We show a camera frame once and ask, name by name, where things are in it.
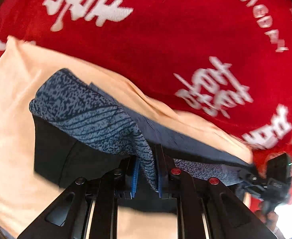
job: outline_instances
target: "blue speckled cloth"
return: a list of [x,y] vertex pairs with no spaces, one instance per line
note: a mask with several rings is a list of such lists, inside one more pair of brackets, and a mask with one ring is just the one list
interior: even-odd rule
[[238,177],[240,167],[225,164],[203,164],[180,159],[174,159],[174,161],[176,167],[198,179],[208,180],[210,177],[216,177],[226,186],[242,182]]
[[109,154],[136,155],[157,190],[152,151],[134,120],[114,101],[92,90],[67,69],[52,75],[29,106],[78,141]]

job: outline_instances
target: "screw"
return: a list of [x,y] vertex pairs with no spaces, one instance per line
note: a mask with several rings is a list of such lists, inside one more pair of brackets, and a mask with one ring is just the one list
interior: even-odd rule
[[209,183],[212,185],[217,185],[219,183],[219,179],[216,177],[212,177],[209,179]]
[[122,170],[119,169],[119,168],[116,168],[116,169],[114,170],[114,174],[115,174],[115,175],[121,175],[121,174],[122,174]]
[[84,182],[85,182],[85,178],[83,178],[83,177],[79,177],[75,180],[75,183],[77,185],[82,185]]
[[179,175],[182,173],[182,171],[179,168],[173,168],[170,171],[173,175]]

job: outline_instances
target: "blue patterned fabric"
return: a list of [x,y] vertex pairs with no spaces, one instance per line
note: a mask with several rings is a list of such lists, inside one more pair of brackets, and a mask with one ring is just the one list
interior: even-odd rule
[[69,70],[52,75],[30,102],[32,114],[78,141],[109,154],[136,155],[144,174],[157,190],[152,151],[134,120]]

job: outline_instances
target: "hand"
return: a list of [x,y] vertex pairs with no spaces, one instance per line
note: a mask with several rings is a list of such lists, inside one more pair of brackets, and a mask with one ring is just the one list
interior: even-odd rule
[[262,223],[266,223],[267,222],[267,218],[268,220],[270,220],[271,222],[269,224],[267,224],[267,227],[273,232],[277,226],[277,222],[278,222],[278,218],[279,216],[275,213],[275,212],[270,212],[266,216],[262,213],[262,211],[259,209],[255,212],[255,215],[261,220]]

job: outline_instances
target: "peach fabric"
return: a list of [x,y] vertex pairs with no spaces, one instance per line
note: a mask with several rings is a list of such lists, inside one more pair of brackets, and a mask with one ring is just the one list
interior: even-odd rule
[[28,109],[38,88],[61,68],[170,129],[252,162],[252,153],[243,143],[197,115],[174,111],[145,96],[123,76],[9,37],[0,58],[0,226],[15,237],[61,193],[34,173],[35,128]]

